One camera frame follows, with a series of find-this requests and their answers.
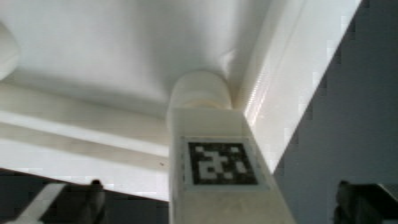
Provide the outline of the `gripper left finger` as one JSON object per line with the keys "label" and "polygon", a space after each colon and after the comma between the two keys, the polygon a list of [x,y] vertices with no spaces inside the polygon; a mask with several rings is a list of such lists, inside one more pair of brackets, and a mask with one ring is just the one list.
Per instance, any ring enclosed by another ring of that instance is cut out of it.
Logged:
{"label": "gripper left finger", "polygon": [[50,183],[9,224],[108,224],[105,189],[89,185]]}

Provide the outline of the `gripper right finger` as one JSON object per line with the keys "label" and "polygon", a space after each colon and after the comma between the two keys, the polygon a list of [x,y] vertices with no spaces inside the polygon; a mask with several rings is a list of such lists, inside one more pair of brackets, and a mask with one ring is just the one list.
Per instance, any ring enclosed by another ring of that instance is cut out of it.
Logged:
{"label": "gripper right finger", "polygon": [[334,224],[398,224],[398,184],[341,181]]}

